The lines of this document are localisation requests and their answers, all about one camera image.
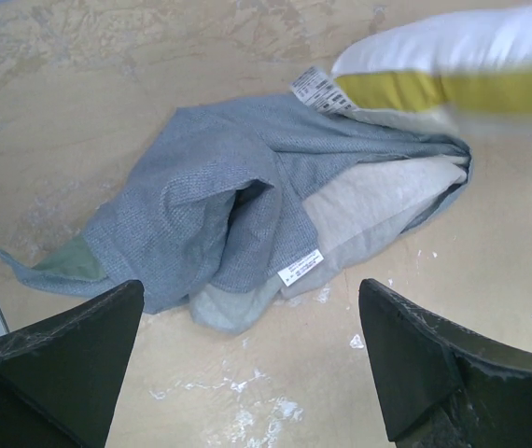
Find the patchwork green beige pillowcase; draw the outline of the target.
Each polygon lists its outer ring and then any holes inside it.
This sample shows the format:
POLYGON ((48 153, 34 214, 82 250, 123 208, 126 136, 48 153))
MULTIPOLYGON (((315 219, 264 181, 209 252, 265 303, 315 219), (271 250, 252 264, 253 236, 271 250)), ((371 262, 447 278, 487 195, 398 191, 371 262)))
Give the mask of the patchwork green beige pillowcase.
POLYGON ((181 108, 84 230, 24 285, 94 297, 138 280, 146 313, 187 305, 238 334, 450 205, 470 150, 441 134, 326 116, 290 94, 181 108))

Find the white quilted pillow yellow stripe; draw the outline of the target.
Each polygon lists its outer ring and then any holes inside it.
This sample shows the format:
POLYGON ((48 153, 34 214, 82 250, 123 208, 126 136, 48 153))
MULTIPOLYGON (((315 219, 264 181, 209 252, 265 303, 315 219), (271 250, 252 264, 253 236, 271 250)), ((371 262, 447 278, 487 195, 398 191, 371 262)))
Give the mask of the white quilted pillow yellow stripe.
POLYGON ((466 10, 370 35, 291 91, 323 114, 417 133, 532 131, 532 5, 466 10))

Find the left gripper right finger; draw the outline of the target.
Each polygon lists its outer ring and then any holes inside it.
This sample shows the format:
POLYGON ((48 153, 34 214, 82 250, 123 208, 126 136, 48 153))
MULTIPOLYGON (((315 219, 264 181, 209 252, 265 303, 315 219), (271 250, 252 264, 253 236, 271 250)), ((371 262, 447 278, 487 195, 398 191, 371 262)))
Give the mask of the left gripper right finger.
POLYGON ((361 282, 386 436, 398 447, 532 447, 532 353, 361 282))

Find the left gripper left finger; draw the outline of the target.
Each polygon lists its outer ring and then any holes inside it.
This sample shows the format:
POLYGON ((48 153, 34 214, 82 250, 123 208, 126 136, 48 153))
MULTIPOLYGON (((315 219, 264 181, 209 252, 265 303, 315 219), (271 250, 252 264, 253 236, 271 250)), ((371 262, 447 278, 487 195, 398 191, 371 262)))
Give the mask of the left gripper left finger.
POLYGON ((127 281, 0 337, 0 447, 103 447, 144 307, 127 281))

